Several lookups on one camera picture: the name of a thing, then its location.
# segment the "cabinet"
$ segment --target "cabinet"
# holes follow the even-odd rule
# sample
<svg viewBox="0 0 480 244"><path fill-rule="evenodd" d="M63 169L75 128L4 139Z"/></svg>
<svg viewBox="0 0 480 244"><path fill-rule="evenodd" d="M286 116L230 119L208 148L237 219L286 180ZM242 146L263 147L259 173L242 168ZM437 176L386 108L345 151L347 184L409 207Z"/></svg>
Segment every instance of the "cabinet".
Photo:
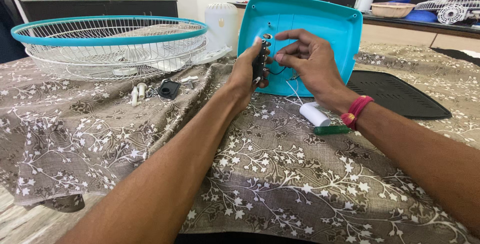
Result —
<svg viewBox="0 0 480 244"><path fill-rule="evenodd" d="M101 15L178 17L177 0L18 0L28 21Z"/></svg>

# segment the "bowl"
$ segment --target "bowl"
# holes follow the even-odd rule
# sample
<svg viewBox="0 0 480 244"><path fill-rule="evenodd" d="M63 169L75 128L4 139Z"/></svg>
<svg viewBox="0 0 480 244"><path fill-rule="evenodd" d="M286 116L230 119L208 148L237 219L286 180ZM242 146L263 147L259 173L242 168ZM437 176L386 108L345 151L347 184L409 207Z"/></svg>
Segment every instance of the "bowl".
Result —
<svg viewBox="0 0 480 244"><path fill-rule="evenodd" d="M415 4L395 2L372 3L371 13L384 18L402 18L408 15L415 6Z"/></svg>

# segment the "forearm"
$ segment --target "forearm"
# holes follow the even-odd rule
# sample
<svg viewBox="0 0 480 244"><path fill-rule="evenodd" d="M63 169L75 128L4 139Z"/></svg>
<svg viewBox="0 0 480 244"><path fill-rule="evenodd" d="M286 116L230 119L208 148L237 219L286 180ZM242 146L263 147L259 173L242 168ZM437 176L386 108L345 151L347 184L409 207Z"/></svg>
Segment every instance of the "forearm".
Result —
<svg viewBox="0 0 480 244"><path fill-rule="evenodd" d="M59 242L173 242L235 106L229 91L219 89L169 143L118 183Z"/></svg>
<svg viewBox="0 0 480 244"><path fill-rule="evenodd" d="M480 151L428 130L375 103L358 116L358 131L442 207L480 231Z"/></svg>

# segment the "tablecloth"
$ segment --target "tablecloth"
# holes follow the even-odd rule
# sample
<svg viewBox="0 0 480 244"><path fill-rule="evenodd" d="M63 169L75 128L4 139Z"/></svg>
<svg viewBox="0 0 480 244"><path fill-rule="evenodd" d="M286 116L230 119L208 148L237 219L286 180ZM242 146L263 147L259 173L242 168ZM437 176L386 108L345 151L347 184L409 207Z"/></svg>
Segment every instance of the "tablecloth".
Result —
<svg viewBox="0 0 480 244"><path fill-rule="evenodd" d="M362 43L356 59L355 69L398 76L453 115L418 124L480 148L479 67L403 45ZM181 87L175 100L147 98L136 107L132 87L159 86L163 78L71 81L43 73L30 58L0 65L2 185L18 205L80 210L82 194L107 194L167 143L224 84L233 63L223 58L169 74L200 80L193 90ZM359 132L316 136L312 128L297 105L255 93L225 133L180 232L480 243Z"/></svg>

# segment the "black wire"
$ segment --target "black wire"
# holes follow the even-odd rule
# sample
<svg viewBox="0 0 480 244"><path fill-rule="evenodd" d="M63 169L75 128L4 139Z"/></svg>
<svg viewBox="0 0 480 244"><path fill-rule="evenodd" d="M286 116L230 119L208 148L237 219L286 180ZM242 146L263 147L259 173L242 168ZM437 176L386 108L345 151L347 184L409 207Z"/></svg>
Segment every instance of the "black wire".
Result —
<svg viewBox="0 0 480 244"><path fill-rule="evenodd" d="M283 67L282 71L280 71L279 73L273 73L273 72L271 72L271 71L269 71L269 72L270 72L270 74L273 74L273 75L279 75L279 74L282 73L285 69L286 69L286 67Z"/></svg>

